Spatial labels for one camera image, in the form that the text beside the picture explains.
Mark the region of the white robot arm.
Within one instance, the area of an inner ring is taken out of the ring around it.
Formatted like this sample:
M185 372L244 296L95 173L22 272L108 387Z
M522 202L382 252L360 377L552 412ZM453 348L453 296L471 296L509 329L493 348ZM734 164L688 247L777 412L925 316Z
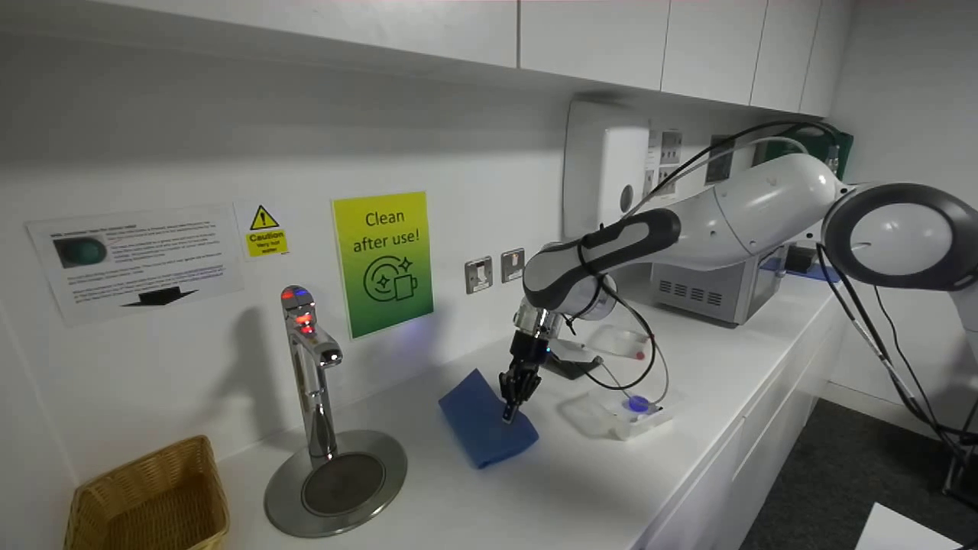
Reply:
M667 207L545 243L526 263L513 361L498 375L503 419L541 385L552 321L607 313L607 272L632 263L714 272L762 256L812 222L839 276L876 287L946 291L965 338L976 338L978 210L925 183L848 192L822 157L789 153Z

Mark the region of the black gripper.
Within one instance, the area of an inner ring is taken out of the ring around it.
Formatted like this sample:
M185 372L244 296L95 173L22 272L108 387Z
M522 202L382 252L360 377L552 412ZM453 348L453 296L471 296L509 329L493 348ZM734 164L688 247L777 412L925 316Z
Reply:
M548 341L539 335L515 333L509 341L509 367L498 372L498 395L500 395L500 419L513 419L513 396L515 409L532 399L541 385L541 362L548 361Z

